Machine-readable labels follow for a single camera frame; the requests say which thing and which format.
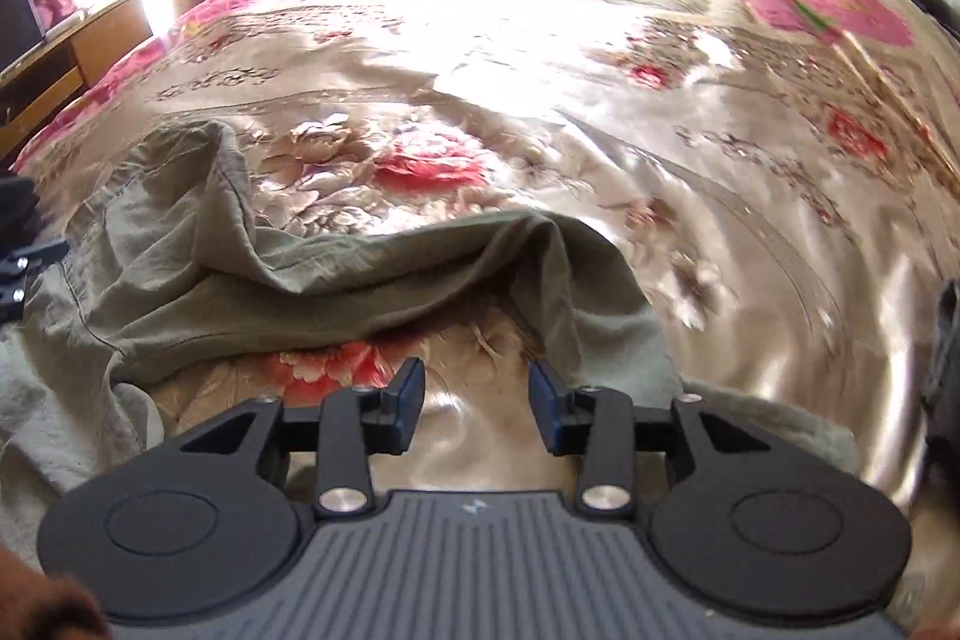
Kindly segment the black television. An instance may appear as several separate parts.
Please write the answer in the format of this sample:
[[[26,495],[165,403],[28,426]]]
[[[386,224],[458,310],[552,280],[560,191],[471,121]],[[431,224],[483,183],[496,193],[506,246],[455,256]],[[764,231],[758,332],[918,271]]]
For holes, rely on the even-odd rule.
[[[0,70],[43,42],[43,26],[32,0],[0,0]]]

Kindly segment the floral satin bedspread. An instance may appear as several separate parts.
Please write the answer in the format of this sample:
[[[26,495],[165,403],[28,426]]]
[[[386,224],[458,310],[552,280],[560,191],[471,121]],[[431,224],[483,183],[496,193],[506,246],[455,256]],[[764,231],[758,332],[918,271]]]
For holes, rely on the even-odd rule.
[[[135,143],[231,125],[257,216],[379,236],[495,209],[617,245],[680,375],[804,409],[910,515],[898,610],[958,617],[924,471],[958,271],[958,52],[908,0],[206,0],[18,158],[64,224]]]

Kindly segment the wooden tv cabinet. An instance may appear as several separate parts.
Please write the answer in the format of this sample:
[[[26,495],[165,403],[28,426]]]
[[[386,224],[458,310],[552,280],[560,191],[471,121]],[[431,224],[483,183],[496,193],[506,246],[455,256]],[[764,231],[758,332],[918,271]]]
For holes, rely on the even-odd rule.
[[[83,19],[68,21],[3,71],[3,166],[13,163],[55,113],[93,88],[110,67],[150,37],[142,0],[116,0]]]

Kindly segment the olive green pants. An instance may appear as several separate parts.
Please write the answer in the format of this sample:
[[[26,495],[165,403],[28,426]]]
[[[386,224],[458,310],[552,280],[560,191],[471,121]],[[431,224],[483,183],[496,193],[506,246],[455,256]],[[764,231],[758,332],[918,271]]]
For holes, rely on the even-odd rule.
[[[2,541],[32,559],[68,489],[158,442],[149,387],[207,360],[332,347],[503,294],[574,381],[662,406],[692,388],[620,250],[583,221],[498,209],[397,234],[257,218],[239,135],[164,124],[65,227],[2,331]]]

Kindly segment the folded black garment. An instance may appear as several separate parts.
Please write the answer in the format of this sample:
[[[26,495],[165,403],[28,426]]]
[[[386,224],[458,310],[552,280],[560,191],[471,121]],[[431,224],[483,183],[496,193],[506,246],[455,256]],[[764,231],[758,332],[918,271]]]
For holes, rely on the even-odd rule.
[[[28,247],[41,232],[39,197],[34,182],[2,170],[0,177],[0,250],[3,255]]]

